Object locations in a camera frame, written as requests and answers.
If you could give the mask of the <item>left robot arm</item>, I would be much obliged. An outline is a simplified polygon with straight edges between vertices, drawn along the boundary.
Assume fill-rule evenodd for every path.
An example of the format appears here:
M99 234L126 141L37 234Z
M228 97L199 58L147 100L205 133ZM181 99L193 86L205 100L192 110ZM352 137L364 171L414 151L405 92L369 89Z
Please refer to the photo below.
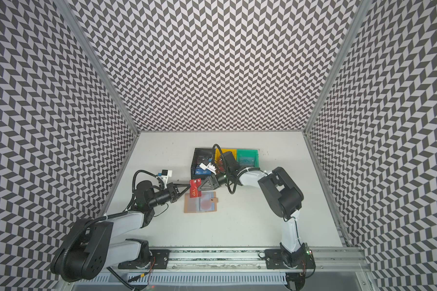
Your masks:
M147 227L155 208L174 203L190 189L189 184L155 186L144 180L132 187L132 198L122 212L96 219L79 219L55 252L50 271L68 283L91 280L102 270L124 265L151 268L154 257L146 240L116 238Z

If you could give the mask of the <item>red VIP card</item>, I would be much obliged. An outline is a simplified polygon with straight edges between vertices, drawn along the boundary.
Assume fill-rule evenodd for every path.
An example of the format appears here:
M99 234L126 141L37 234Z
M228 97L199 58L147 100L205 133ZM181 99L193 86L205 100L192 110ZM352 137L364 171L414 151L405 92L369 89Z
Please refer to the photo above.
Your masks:
M189 188L189 197L190 198L199 198L202 196L202 192L200 191L200 186L202 185L201 179L191 179Z

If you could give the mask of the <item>tan leather card holder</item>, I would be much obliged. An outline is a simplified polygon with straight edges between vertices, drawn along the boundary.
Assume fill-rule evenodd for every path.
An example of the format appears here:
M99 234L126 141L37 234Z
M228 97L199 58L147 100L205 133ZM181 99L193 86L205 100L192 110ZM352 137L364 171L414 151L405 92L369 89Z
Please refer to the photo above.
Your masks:
M209 213L217 212L218 198L216 192L202 192L200 197L185 197L184 213Z

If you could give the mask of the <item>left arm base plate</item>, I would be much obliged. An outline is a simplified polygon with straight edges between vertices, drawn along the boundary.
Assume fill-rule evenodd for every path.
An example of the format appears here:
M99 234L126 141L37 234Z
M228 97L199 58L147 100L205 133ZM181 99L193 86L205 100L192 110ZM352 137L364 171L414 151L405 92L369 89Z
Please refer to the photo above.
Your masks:
M120 270L150 270L166 269L169 262L169 249L154 249L141 252L137 259L125 261L118 265Z

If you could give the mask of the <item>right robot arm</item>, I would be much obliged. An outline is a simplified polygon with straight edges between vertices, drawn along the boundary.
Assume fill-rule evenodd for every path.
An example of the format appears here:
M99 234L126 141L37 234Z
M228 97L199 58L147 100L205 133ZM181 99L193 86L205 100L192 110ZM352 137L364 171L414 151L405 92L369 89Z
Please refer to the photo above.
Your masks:
M297 269L307 266L306 257L311 250L299 236L297 221L304 195L283 167L265 171L256 166L241 166L231 152L221 155L223 170L219 171L213 163L200 164L211 174L203 179L199 192L216 190L226 186L230 194L235 194L239 186L259 188L270 209L284 220L280 255L285 267Z

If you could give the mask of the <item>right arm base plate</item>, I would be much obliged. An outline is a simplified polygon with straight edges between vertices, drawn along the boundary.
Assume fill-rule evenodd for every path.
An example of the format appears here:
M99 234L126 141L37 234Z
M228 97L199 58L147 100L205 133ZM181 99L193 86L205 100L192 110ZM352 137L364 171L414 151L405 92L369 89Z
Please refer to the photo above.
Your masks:
M298 250L293 253L285 249L264 250L264 260L267 269L314 269L314 258L310 251Z

